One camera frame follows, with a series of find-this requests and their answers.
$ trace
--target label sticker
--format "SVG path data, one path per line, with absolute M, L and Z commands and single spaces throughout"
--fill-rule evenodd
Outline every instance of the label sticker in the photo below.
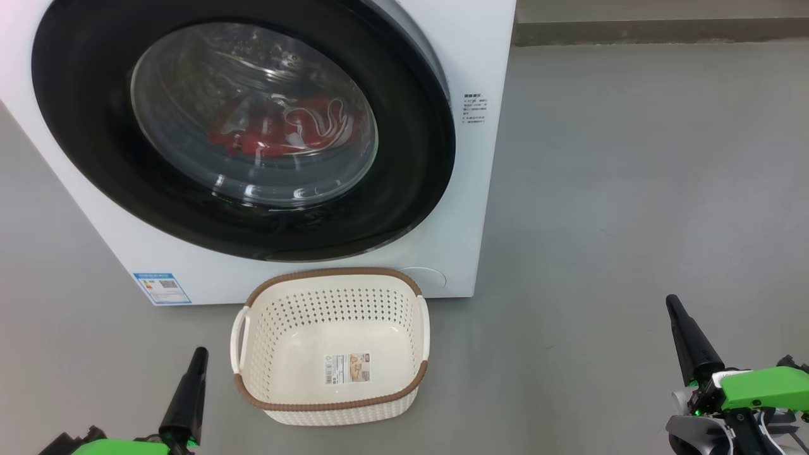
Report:
M 342 385 L 371 381 L 371 354 L 326 355 L 324 359 L 326 385 Z
M 173 274 L 133 274 L 156 304 L 190 304 Z
M 489 109 L 489 100 L 481 93 L 465 93 L 463 113 L 460 116 L 462 124 L 486 123 L 486 111 Z

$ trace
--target laundry basket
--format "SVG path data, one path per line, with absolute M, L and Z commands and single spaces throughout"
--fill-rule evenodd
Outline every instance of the laundry basket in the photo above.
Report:
M 242 396 L 290 425 L 390 419 L 416 398 L 430 317 L 416 283 L 381 268 L 314 270 L 259 286 L 231 332 Z

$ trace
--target concrete floor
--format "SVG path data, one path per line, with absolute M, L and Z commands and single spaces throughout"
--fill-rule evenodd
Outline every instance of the concrete floor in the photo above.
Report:
M 154 308 L 0 111 L 0 438 L 154 432 L 211 351 L 200 454 L 667 453 L 664 298 L 729 366 L 809 362 L 809 45 L 516 49 L 477 294 L 430 302 L 413 407 L 284 427 L 236 392 L 238 309 Z

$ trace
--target washing machine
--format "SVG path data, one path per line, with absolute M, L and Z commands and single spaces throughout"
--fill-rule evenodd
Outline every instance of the washing machine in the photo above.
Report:
M 514 12 L 4 2 L 0 100 L 153 304 L 357 266 L 471 296 Z

